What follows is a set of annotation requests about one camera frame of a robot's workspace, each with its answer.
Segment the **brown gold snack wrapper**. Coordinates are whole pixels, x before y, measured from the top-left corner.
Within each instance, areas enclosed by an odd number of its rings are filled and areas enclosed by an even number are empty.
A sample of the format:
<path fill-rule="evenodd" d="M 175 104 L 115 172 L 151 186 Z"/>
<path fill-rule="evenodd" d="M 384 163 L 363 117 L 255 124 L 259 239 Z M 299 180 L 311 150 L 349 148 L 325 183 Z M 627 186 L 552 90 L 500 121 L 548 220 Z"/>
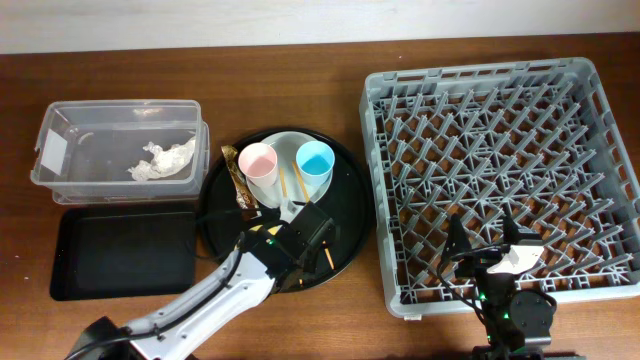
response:
<path fill-rule="evenodd" d="M 237 162 L 239 152 L 232 145 L 222 146 L 221 151 L 234 185 L 236 193 L 235 198 L 239 207 L 242 209 L 257 209 L 258 201 L 249 190 L 247 181 L 245 180 Z"/>

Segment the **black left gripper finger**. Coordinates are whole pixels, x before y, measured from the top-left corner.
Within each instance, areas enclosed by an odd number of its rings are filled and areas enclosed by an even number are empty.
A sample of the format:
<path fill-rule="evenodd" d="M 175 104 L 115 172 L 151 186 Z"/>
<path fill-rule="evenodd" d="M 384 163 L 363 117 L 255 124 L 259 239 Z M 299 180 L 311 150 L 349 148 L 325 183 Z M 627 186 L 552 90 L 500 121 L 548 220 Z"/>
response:
<path fill-rule="evenodd" d="M 272 292 L 286 293 L 302 289 L 304 287 L 303 275 L 301 269 L 286 272 L 275 281 Z"/>
<path fill-rule="evenodd" d="M 319 254 L 324 252 L 331 244 L 331 241 L 320 237 L 313 238 L 310 241 L 303 256 L 302 270 L 304 273 L 316 272 Z"/>

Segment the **wooden chopstick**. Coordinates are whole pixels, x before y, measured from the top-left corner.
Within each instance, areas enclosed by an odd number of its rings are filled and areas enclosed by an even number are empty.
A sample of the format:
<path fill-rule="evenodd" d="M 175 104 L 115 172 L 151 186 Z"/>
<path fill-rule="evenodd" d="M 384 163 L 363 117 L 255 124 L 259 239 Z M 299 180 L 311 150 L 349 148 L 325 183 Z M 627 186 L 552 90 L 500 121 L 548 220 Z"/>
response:
<path fill-rule="evenodd" d="M 301 177 L 300 171 L 298 169 L 298 166 L 297 166 L 295 160 L 292 161 L 292 166 L 293 166 L 293 169 L 294 169 L 294 173 L 295 173 L 298 185 L 299 185 L 299 187 L 300 187 L 300 189 L 301 189 L 301 191 L 303 193 L 305 202 L 309 203 L 310 202 L 310 197 L 308 195 L 308 192 L 307 192 L 306 187 L 305 187 L 305 183 L 304 183 L 304 181 L 303 181 L 303 179 Z M 326 258 L 328 260 L 329 266 L 330 266 L 331 270 L 335 270 L 335 265 L 334 265 L 331 253 L 329 251 L 329 248 L 328 248 L 328 243 L 326 241 L 324 241 L 323 245 L 325 246 L 324 252 L 325 252 L 325 256 L 326 256 Z"/>
<path fill-rule="evenodd" d="M 287 193 L 287 188 L 286 188 L 286 182 L 285 182 L 285 177 L 284 177 L 284 168 L 283 167 L 279 167 L 279 180 L 280 180 L 280 184 L 281 184 L 281 190 L 282 190 L 282 196 L 284 201 L 286 202 L 286 200 L 288 199 L 288 193 Z M 298 279 L 299 281 L 299 285 L 303 286 L 304 282 L 303 280 L 300 278 Z"/>

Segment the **white wrapper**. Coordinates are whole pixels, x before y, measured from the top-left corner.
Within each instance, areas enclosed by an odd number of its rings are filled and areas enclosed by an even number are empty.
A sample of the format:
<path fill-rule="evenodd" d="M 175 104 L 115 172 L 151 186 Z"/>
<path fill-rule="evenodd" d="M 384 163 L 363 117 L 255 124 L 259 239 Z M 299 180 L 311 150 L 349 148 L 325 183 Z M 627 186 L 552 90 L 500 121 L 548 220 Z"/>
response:
<path fill-rule="evenodd" d="M 134 181 L 138 182 L 173 176 L 191 162 L 195 153 L 195 145 L 195 136 L 182 145 L 172 145 L 168 150 L 149 142 L 143 147 L 143 150 L 153 155 L 152 160 L 150 162 L 140 160 L 136 166 L 130 167 L 127 172 L 131 174 Z"/>

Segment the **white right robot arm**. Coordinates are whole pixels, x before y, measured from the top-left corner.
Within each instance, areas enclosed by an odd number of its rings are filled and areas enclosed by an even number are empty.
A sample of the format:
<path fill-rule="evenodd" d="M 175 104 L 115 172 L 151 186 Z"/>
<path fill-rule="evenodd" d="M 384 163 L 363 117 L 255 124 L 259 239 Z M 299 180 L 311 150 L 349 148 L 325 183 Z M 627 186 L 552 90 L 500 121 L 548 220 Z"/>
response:
<path fill-rule="evenodd" d="M 503 217 L 503 240 L 473 248 L 461 218 L 449 221 L 449 232 L 436 275 L 449 264 L 454 275 L 472 279 L 475 298 L 469 300 L 447 290 L 472 308 L 484 325 L 488 344 L 473 348 L 473 359 L 545 359 L 544 348 L 551 343 L 550 329 L 557 301 L 535 289 L 519 290 L 516 276 L 533 268 L 544 250 L 541 235 L 516 224 L 510 214 Z"/>

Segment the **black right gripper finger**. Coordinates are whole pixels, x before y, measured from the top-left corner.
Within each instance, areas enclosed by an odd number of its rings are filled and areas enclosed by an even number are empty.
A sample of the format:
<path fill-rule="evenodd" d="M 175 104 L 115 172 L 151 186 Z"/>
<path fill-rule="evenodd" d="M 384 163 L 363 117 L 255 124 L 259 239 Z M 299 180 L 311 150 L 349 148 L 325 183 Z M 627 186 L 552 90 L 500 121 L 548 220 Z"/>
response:
<path fill-rule="evenodd" d="M 443 261 L 456 261 L 467 257 L 472 250 L 466 228 L 457 214 L 451 216 L 447 239 L 442 251 Z"/>
<path fill-rule="evenodd" d="M 503 220 L 503 242 L 510 245 L 539 245 L 540 234 L 518 225 L 506 215 Z"/>

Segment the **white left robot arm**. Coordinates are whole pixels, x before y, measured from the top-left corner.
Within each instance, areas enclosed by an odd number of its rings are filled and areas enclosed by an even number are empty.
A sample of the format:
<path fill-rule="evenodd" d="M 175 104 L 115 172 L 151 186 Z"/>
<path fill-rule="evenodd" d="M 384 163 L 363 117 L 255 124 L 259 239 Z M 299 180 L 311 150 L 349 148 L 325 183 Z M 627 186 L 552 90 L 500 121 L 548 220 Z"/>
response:
<path fill-rule="evenodd" d="M 186 359 L 241 313 L 283 287 L 299 284 L 316 269 L 318 255 L 340 233 L 330 221 L 283 220 L 239 234 L 226 260 L 173 302 L 116 327 L 103 317 L 108 335 L 82 344 L 69 359 Z"/>

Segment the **yellow bowl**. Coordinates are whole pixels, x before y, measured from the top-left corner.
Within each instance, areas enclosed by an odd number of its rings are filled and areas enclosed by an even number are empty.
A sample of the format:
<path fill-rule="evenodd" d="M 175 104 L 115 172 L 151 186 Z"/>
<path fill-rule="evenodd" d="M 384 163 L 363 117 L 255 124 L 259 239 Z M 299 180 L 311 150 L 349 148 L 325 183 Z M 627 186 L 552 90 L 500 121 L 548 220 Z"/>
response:
<path fill-rule="evenodd" d="M 281 225 L 256 225 L 251 227 L 247 233 L 255 236 L 261 236 L 264 238 L 274 237 L 281 229 Z"/>

